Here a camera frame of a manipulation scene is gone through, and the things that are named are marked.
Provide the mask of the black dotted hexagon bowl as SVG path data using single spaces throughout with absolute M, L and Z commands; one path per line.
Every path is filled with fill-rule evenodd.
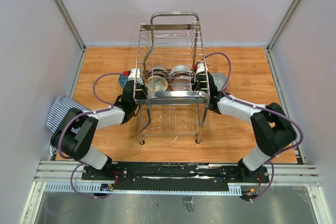
M 214 72 L 212 73 L 212 77 L 214 80 L 215 87 L 217 88 L 218 91 L 222 91 L 222 89 L 226 89 L 228 81 L 227 77 L 220 72 Z

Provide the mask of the red ikat pattern bowl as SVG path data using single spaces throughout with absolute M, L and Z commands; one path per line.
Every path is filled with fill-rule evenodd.
M 192 91 L 191 78 L 187 76 L 180 76 L 174 78 L 171 82 L 173 91 Z

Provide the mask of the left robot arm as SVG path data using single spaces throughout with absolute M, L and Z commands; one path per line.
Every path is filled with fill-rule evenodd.
M 51 146 L 64 158 L 74 159 L 81 165 L 92 168 L 102 180 L 116 175 L 112 158 L 93 147 L 92 141 L 97 130 L 125 124 L 136 116 L 138 105 L 133 97 L 135 88 L 143 90 L 144 85 L 136 84 L 134 80 L 127 81 L 123 93 L 115 102 L 99 110 L 77 108 L 73 101 L 66 106 L 54 101 L 50 116 L 55 120 L 47 120 L 47 123 L 54 124 Z

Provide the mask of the blue triangle pattern bowl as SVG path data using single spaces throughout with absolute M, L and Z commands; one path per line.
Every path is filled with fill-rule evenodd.
M 122 88 L 124 88 L 128 82 L 128 76 L 121 74 L 118 78 L 118 82 Z

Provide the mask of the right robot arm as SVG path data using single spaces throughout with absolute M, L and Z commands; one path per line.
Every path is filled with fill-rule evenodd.
M 219 88 L 213 76 L 208 76 L 210 89 L 209 110 L 233 116 L 251 124 L 256 146 L 238 162 L 235 176 L 244 182 L 256 177 L 257 171 L 277 155 L 303 142 L 300 126 L 287 117 L 278 103 L 259 105 L 236 98 Z

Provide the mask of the yellow rim leaf bowl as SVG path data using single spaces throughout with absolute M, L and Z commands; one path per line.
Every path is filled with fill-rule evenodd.
M 146 79 L 145 86 L 149 92 L 166 91 L 168 89 L 168 81 L 161 76 L 153 75 Z

